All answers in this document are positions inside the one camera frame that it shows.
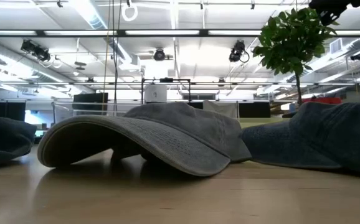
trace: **white ceiling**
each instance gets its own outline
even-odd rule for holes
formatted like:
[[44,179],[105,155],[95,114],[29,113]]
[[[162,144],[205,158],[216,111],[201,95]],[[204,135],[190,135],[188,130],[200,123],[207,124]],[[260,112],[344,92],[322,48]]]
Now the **white ceiling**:
[[[103,20],[108,23],[110,8],[109,1],[92,0],[97,6]],[[163,1],[136,1],[149,6],[166,7],[156,9],[150,7],[138,7],[138,17],[131,22],[121,18],[121,29],[171,29],[170,0]],[[271,15],[277,15],[283,7],[291,8],[293,0],[255,0],[255,10],[250,9],[250,1],[246,0],[205,0],[206,6],[205,27],[206,29],[260,29]],[[12,0],[0,1],[0,29],[91,29],[83,17],[69,4],[62,1],[64,7],[58,8],[54,0]],[[200,0],[179,0],[178,22],[176,29],[201,29],[203,12],[200,9]],[[272,7],[260,6],[259,4],[273,4]],[[118,27],[119,7],[115,6],[115,28]],[[360,29],[360,9],[348,9],[338,20],[341,24],[337,29]],[[0,37],[0,45],[5,46],[19,54],[23,38]],[[101,38],[81,38],[79,52],[90,54],[78,56],[78,61],[86,62],[86,70],[77,77],[73,75],[75,70],[77,42],[76,39],[59,38],[32,38],[43,47],[47,47],[51,54],[59,55],[64,64],[60,68],[50,69],[70,77],[74,80],[84,81],[86,77],[100,77],[105,74],[106,42]],[[230,48],[239,40],[229,38],[178,38],[180,77],[204,78],[207,82],[217,81],[219,77],[238,78],[240,81],[246,78],[272,78],[272,72],[258,67],[258,60],[252,60],[244,67],[236,67],[228,60]],[[254,38],[243,38],[246,46],[251,44]],[[174,54],[174,42],[171,37],[148,37],[148,38],[120,38],[119,43],[129,54],[139,54],[143,58],[156,48],[163,48],[167,54]],[[107,76],[114,76],[115,66],[111,60],[107,65]],[[336,73],[339,67],[328,72],[329,75]],[[120,71],[119,76],[135,77],[140,79],[139,72]]]

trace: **wooden table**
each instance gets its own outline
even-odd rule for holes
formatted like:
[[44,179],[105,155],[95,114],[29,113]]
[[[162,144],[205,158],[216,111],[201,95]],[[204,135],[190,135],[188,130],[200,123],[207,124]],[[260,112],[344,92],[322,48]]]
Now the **wooden table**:
[[110,151],[58,170],[35,151],[0,168],[0,224],[360,224],[360,177],[246,162],[199,179]]

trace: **metal frame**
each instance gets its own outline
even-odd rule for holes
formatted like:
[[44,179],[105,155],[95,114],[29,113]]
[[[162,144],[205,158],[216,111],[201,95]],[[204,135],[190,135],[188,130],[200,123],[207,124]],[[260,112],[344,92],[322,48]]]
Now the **metal frame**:
[[[170,84],[172,82],[162,82],[162,80],[164,80],[163,78],[162,79],[145,79],[143,78],[141,80],[141,104],[143,105],[144,104],[144,83],[145,81],[152,81],[152,84],[156,84],[155,81],[159,81],[159,83],[163,83],[163,84]],[[176,78],[171,78],[170,79],[171,81],[178,81],[179,83],[177,83],[177,85],[182,85],[181,81],[186,81],[188,82],[188,102],[191,103],[191,79],[189,78],[180,78],[180,79],[176,79]]]
[[[279,83],[279,82],[226,82],[226,83],[219,83],[219,82],[191,82],[190,79],[173,79],[187,81],[189,82],[189,86],[191,85],[205,85],[205,86],[217,86],[217,85],[241,85],[241,86],[257,86],[257,85],[284,85],[284,86],[296,86],[296,83]],[[159,81],[159,80],[150,80],[144,79],[143,82],[118,82],[117,85],[143,85],[145,81]],[[103,82],[0,82],[0,84],[5,85],[86,85],[86,86],[93,86],[93,85],[104,85]],[[156,85],[182,85],[181,83],[154,83]],[[107,82],[105,83],[106,86],[115,85],[115,82]],[[359,85],[360,83],[301,83],[300,85],[306,86],[354,86]]]
[[[149,31],[151,32],[151,34],[127,34],[126,31]],[[260,29],[136,29],[136,30],[124,30],[124,29],[120,29],[120,30],[115,30],[114,33],[112,35],[109,35],[109,37],[258,37],[259,33],[261,32]],[[209,31],[218,31],[218,30],[222,30],[222,31],[240,31],[240,32],[245,32],[245,31],[250,31],[251,34],[229,34],[229,35],[225,35],[225,34],[210,34]],[[69,32],[68,34],[48,34],[49,31],[53,31],[53,32]],[[159,31],[195,31],[196,34],[154,34],[154,32],[159,32]],[[339,29],[336,31],[357,31],[357,29]],[[82,35],[82,34],[75,34],[76,32],[78,33],[82,33],[82,32],[87,32],[87,34]],[[96,37],[96,38],[106,38],[108,32],[113,32],[112,30],[108,30],[108,29],[103,29],[103,30],[40,30],[40,29],[35,29],[35,30],[30,30],[30,29],[26,29],[26,30],[0,30],[0,37],[43,37],[43,38],[78,38],[78,37],[87,37],[87,38],[92,38],[92,37]],[[335,35],[334,37],[355,37],[358,38],[360,37],[360,34],[356,34],[356,35]]]

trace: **potted plant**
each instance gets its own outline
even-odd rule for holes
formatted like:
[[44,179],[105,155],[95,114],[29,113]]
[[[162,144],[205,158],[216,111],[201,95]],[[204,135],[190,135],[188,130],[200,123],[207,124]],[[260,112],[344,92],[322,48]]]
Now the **potted plant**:
[[314,57],[325,53],[324,41],[331,38],[335,30],[325,27],[314,9],[304,8],[291,13],[281,12],[270,17],[260,34],[262,46],[255,47],[253,56],[262,57],[262,66],[272,69],[274,75],[294,72],[298,88],[298,103],[301,104],[300,75]]

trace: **gray baseball cap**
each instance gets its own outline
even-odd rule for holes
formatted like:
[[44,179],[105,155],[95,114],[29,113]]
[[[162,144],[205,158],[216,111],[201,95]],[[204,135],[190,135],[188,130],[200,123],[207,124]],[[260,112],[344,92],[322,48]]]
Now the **gray baseball cap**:
[[360,172],[360,103],[304,103],[291,120],[245,128],[242,138],[257,162]]
[[154,103],[124,117],[83,115],[54,125],[39,144],[47,167],[72,164],[113,149],[120,157],[150,153],[191,175],[210,176],[251,155],[239,122],[185,103]]

